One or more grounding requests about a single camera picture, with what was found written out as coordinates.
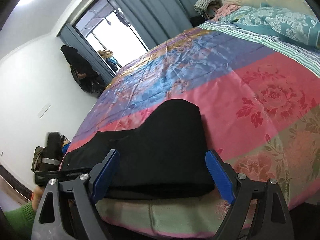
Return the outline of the person left hand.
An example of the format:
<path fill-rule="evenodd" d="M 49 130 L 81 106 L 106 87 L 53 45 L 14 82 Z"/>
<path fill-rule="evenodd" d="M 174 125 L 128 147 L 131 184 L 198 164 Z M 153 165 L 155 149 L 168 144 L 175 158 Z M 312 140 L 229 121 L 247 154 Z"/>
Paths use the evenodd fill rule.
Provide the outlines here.
<path fill-rule="evenodd" d="M 35 190 L 33 191 L 31 205 L 32 205 L 32 208 L 35 212 L 37 211 L 37 209 L 39 207 L 39 203 L 40 203 L 40 200 L 43 196 L 44 190 L 45 190 L 45 187 L 37 186 L 35 188 Z"/>

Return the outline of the green sleeve forearm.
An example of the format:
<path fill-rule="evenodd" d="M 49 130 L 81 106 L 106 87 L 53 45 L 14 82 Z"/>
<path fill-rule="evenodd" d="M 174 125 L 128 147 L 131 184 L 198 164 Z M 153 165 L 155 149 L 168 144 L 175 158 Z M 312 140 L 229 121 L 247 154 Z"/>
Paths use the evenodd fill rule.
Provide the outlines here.
<path fill-rule="evenodd" d="M 4 213 L 7 221 L 21 239 L 31 239 L 33 223 L 36 211 L 32 202 L 29 202 L 18 209 Z"/>

